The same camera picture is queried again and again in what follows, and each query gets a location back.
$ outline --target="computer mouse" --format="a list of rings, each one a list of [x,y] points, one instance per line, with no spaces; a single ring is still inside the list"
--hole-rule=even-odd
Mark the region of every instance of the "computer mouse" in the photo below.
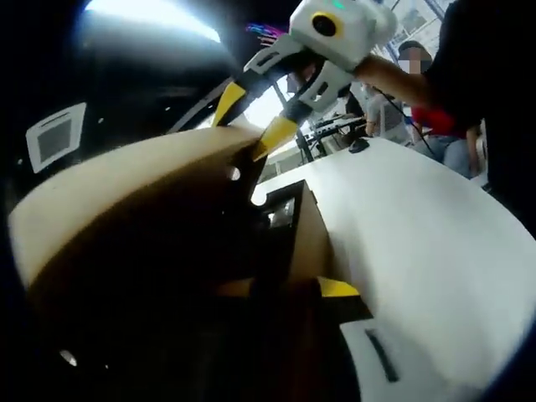
[[[348,150],[350,151],[350,153],[358,153],[364,151],[368,147],[370,147],[370,145],[367,140],[365,140],[364,138],[358,138],[357,140],[352,142],[352,145]]]

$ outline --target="yellow tape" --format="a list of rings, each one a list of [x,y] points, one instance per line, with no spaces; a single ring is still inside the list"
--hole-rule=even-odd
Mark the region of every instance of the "yellow tape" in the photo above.
[[[358,290],[346,282],[327,279],[322,276],[317,278],[322,290],[322,297],[359,296]]]
[[[331,19],[333,23],[335,24],[335,34],[333,36],[335,38],[341,38],[343,36],[343,28],[344,28],[343,21],[341,21],[335,14],[327,13],[324,11],[317,11],[316,13],[312,15],[311,21],[315,17],[326,17],[326,18]]]
[[[271,121],[266,128],[264,135],[260,138],[259,144],[253,151],[253,160],[256,162],[278,146],[294,136],[298,131],[298,125],[283,116],[278,116]]]
[[[214,115],[214,121],[212,122],[212,127],[216,127],[221,119],[225,116],[225,113],[229,111],[232,105],[234,105],[238,99],[245,95],[245,89],[231,82],[225,88],[224,93],[219,99],[218,108],[216,109],[216,114]]]

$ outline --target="camera lens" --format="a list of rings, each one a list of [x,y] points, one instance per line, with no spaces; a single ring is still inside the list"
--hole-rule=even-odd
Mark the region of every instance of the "camera lens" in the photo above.
[[[312,26],[323,36],[334,36],[337,33],[335,23],[325,15],[317,15],[313,18]]]

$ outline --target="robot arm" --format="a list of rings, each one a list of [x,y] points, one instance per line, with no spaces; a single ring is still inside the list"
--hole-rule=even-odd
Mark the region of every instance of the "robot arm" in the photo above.
[[[315,111],[337,101],[353,71],[377,44],[396,30],[396,17],[374,0],[303,0],[291,15],[289,34],[262,49],[221,96],[214,126],[232,122],[272,82],[310,64],[315,74],[264,131],[253,152],[257,161],[292,137]]]

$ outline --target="green light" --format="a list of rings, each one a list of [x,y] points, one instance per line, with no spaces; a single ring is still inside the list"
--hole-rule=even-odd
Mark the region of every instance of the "green light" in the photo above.
[[[333,0],[333,5],[336,8],[341,8],[342,10],[344,10],[344,5],[341,2],[339,2],[339,0]]]

